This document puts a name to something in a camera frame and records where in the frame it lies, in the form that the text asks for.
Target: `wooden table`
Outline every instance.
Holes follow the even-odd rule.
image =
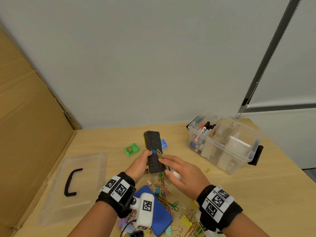
[[[249,119],[240,122],[257,128]],[[105,151],[108,154],[105,179],[124,171],[137,154],[127,157],[124,147],[137,143],[144,150],[143,133],[148,130],[159,131],[161,138],[168,143],[165,154],[177,155],[185,161],[194,163],[206,174],[210,182],[220,185],[225,191],[233,195],[255,223],[257,223],[271,237],[304,237],[315,236],[316,222],[316,184],[290,160],[266,136],[261,144],[263,153],[258,165],[244,165],[234,175],[228,175],[205,159],[188,149],[188,130],[186,123],[148,125],[126,128],[105,128],[78,131],[65,158],[92,152]],[[151,175],[146,175],[136,186],[138,189],[146,184]],[[45,202],[47,192],[53,178],[16,237],[38,236],[67,236],[75,227],[78,220],[59,223],[41,228],[38,226],[39,212]],[[192,208],[190,200],[180,193],[174,186],[168,188],[171,192],[170,202],[178,200],[180,205]],[[179,213],[186,211],[180,208]],[[120,231],[114,227],[111,236],[119,236]]]

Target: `small green case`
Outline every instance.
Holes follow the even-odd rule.
[[[131,156],[139,151],[139,147],[136,145],[136,143],[133,143],[130,146],[124,148],[124,151],[126,152],[127,156]]]

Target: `wristband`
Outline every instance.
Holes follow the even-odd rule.
[[[243,211],[234,201],[234,197],[228,195],[221,187],[214,185],[205,187],[198,196],[197,202],[203,219],[215,220],[214,223],[220,231],[228,227],[236,215]]]
[[[119,218],[125,218],[132,211],[131,199],[135,193],[135,181],[125,172],[113,176],[99,191],[96,200],[109,204],[118,214]]]

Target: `black cable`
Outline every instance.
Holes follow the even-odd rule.
[[[128,222],[125,227],[123,228],[122,232],[121,232],[121,235],[119,237],[122,237],[122,234],[124,232],[124,230],[126,229],[126,227],[130,224],[130,223],[133,223],[133,222],[136,222],[136,220],[131,220],[130,222]]]

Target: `plastic storage box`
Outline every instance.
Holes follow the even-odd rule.
[[[47,226],[83,217],[105,183],[106,153],[64,158],[49,189],[39,224]]]
[[[193,120],[188,130],[189,148],[230,175],[253,160],[262,136],[259,130],[210,111]]]

